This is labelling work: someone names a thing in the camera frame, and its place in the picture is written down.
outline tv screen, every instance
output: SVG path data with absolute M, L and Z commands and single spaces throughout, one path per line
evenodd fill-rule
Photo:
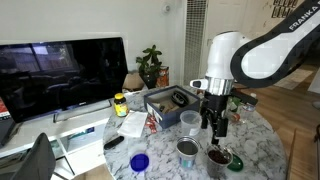
M 17 123 L 112 98 L 127 73 L 122 38 L 0 46 L 0 96 Z

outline round table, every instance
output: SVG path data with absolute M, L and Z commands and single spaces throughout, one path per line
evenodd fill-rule
M 155 89 L 142 91 L 135 94 L 126 94 L 130 110 L 146 111 L 143 103 L 143 95 L 155 91 Z M 104 142 L 108 142 L 118 136 L 124 118 L 113 114 L 104 132 Z M 115 148 L 105 150 L 107 167 L 115 179 L 210 179 L 206 171 L 206 149 L 211 141 L 207 130 L 199 133 L 200 149 L 192 169 L 187 170 L 179 165 L 178 153 L 176 151 L 177 140 L 181 134 L 181 123 L 164 129 L 156 134 L 150 134 L 145 128 L 140 138 L 125 138 Z M 244 150 L 247 140 L 256 142 L 255 150 Z M 238 155 L 244 168 L 240 172 L 225 170 L 221 179 L 285 179 L 287 160 L 283 145 L 271 125 L 257 112 L 253 118 L 242 124 L 231 124 L 228 126 L 226 138 L 222 138 L 220 145 L 226 146 Z M 150 165 L 145 173 L 135 173 L 129 166 L 130 155 L 143 150 L 149 156 Z

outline jar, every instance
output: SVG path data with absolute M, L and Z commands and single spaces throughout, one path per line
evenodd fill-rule
M 129 108 L 127 106 L 127 100 L 122 93 L 117 93 L 114 96 L 114 108 L 117 116 L 125 117 L 128 115 Z

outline cardboard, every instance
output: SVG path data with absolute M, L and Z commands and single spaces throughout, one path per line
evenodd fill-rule
M 127 74 L 122 86 L 122 92 L 140 91 L 143 87 L 144 82 L 141 79 L 139 73 Z
M 171 96 L 174 91 L 179 91 L 187 96 L 188 105 L 185 107 L 177 107 L 172 101 Z M 160 111 L 161 105 L 167 106 L 168 109 Z M 161 89 L 144 96 L 144 106 L 149 114 L 154 115 L 156 121 L 163 129 L 166 129 L 174 124 L 180 122 L 180 114 L 186 110 L 200 110 L 200 98 L 191 92 L 179 87 L 172 86 L 169 88 Z

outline black chair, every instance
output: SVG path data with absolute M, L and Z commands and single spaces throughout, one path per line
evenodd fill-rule
M 16 172 L 0 174 L 1 180 L 46 180 L 51 179 L 56 166 L 50 142 L 45 133 L 41 133 L 30 152 Z

